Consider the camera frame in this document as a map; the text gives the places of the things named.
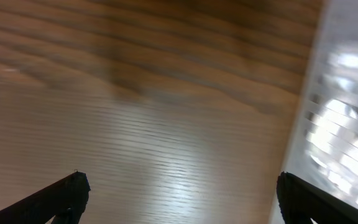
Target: brown wooden surface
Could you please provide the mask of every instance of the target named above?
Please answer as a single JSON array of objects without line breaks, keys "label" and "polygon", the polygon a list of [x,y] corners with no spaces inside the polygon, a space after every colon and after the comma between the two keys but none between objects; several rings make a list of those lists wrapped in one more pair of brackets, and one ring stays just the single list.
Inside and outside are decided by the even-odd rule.
[{"label": "brown wooden surface", "polygon": [[82,223],[267,223],[321,5],[0,0],[0,209],[78,169]]}]

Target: wooden table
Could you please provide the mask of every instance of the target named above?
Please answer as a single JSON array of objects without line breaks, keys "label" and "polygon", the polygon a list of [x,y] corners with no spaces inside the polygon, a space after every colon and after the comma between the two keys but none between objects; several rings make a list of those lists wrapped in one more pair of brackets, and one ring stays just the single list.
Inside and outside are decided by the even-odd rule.
[{"label": "wooden table", "polygon": [[0,0],[0,209],[78,169],[82,223],[267,223],[321,6]]}]

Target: wood grain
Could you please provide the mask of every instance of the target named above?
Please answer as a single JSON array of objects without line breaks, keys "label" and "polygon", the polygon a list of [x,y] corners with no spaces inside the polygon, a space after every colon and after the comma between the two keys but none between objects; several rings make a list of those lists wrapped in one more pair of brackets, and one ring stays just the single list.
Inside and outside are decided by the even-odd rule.
[{"label": "wood grain", "polygon": [[78,169],[82,223],[267,223],[322,3],[0,0],[0,209]]}]

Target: dark object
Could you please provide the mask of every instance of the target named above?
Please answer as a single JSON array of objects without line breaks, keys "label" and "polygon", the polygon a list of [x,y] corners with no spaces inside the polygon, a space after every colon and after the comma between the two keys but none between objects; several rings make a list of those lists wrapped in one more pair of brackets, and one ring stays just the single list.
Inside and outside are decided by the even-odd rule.
[{"label": "dark object", "polygon": [[78,224],[85,211],[90,186],[86,175],[75,172],[0,211],[0,224]]},{"label": "dark object", "polygon": [[355,224],[358,209],[307,183],[282,172],[277,180],[277,197],[286,224]]}]

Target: glossy wooden surface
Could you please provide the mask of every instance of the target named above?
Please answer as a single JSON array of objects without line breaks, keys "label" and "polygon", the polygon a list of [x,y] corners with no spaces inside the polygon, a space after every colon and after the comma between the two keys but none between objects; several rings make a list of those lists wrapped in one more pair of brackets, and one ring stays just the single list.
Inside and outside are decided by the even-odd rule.
[{"label": "glossy wooden surface", "polygon": [[321,4],[0,0],[0,209],[78,169],[82,223],[267,223]]}]

